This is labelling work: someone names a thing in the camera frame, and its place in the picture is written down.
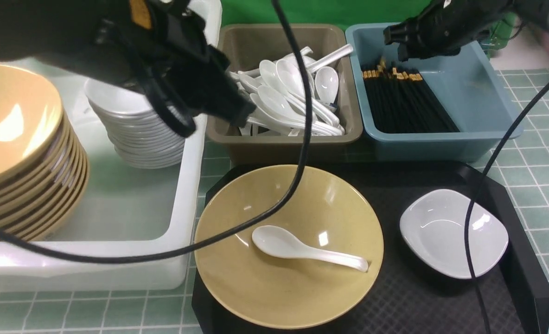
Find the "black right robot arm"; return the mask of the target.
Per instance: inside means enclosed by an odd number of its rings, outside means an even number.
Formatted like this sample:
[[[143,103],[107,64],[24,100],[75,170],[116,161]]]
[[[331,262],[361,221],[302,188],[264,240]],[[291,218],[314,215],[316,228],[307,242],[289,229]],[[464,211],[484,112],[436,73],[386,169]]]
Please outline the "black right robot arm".
[[[384,43],[398,44],[399,61],[455,56],[507,13],[549,33],[549,0],[433,0],[417,16],[387,26]]]

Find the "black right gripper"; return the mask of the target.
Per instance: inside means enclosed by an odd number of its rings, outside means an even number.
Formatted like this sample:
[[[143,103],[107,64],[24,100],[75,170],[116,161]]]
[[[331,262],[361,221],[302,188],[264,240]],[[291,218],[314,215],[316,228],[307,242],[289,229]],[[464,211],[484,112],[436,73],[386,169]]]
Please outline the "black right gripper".
[[[489,38],[511,0],[433,0],[417,16],[387,26],[384,43],[398,44],[399,61],[455,56],[463,46]]]

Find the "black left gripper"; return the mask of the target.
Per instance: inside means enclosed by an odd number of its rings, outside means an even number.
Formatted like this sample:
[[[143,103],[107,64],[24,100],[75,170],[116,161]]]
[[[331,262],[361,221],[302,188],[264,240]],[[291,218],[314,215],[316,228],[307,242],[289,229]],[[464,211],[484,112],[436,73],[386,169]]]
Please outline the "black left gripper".
[[[126,57],[159,119],[182,137],[196,131],[200,114],[245,126],[255,106],[238,93],[229,60],[207,42],[205,22],[188,1],[165,6],[131,0],[128,6]]]

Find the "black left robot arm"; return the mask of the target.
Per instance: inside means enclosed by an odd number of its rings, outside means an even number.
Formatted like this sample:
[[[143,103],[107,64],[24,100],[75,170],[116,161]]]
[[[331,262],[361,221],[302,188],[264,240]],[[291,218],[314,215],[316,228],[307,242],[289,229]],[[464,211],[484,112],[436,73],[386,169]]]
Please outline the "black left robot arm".
[[[34,58],[145,95],[173,132],[194,117],[245,125],[255,106],[187,0],[0,0],[0,62]]]

